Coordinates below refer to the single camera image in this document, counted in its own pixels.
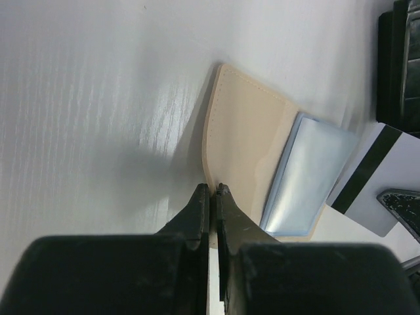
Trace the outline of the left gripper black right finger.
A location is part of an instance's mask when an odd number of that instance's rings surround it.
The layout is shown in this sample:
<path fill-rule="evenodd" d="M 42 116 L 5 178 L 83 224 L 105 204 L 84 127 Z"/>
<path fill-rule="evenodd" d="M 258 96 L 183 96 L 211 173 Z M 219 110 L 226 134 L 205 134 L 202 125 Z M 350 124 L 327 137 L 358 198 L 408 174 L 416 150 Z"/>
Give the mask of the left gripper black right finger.
<path fill-rule="evenodd" d="M 386 247 L 282 243 L 237 206 L 225 184 L 213 207 L 227 314 L 419 313 L 409 278 Z"/>

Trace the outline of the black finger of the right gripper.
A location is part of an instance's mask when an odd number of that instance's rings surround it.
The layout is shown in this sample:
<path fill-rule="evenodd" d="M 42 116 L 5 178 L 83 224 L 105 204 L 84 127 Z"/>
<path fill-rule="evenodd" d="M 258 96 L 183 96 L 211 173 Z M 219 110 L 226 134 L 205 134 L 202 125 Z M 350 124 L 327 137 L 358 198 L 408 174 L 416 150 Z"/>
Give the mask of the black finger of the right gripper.
<path fill-rule="evenodd" d="M 419 192 L 390 188 L 377 201 L 413 236 L 419 237 Z"/>

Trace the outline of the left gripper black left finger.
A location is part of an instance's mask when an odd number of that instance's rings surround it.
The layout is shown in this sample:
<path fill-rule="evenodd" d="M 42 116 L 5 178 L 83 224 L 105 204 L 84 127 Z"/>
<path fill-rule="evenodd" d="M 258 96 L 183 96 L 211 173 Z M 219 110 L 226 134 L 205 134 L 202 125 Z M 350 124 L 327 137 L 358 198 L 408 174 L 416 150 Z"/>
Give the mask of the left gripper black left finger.
<path fill-rule="evenodd" d="M 199 184 L 155 234 L 45 236 L 23 252 L 2 314 L 206 314 L 209 204 Z"/>

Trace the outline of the beige card stack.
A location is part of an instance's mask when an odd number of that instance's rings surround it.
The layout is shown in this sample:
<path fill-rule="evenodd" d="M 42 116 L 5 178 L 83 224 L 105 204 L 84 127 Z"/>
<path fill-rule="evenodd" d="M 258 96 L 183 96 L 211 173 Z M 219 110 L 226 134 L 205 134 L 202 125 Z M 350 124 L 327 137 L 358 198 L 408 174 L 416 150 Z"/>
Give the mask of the beige card stack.
<path fill-rule="evenodd" d="M 312 238 L 357 141 L 232 66 L 218 68 L 203 131 L 205 178 L 211 192 L 227 185 L 269 236 Z"/>

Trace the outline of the black card holder box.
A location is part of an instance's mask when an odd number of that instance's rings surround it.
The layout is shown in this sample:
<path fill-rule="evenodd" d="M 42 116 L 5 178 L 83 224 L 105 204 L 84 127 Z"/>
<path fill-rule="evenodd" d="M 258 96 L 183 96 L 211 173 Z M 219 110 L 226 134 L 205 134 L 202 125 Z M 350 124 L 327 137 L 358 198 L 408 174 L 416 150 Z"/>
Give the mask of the black card holder box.
<path fill-rule="evenodd" d="M 419 136 L 418 1 L 395 1 L 379 17 L 376 120 Z"/>

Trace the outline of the white magnetic stripe card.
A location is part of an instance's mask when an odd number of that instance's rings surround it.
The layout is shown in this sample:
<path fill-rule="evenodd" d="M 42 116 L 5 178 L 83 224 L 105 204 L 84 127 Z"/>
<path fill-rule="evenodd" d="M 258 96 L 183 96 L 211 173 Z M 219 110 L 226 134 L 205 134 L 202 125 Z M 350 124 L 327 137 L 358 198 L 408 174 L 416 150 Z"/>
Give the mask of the white magnetic stripe card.
<path fill-rule="evenodd" d="M 384 237 L 397 223 L 377 199 L 388 189 L 419 191 L 419 139 L 376 123 L 330 193 L 327 204 Z"/>

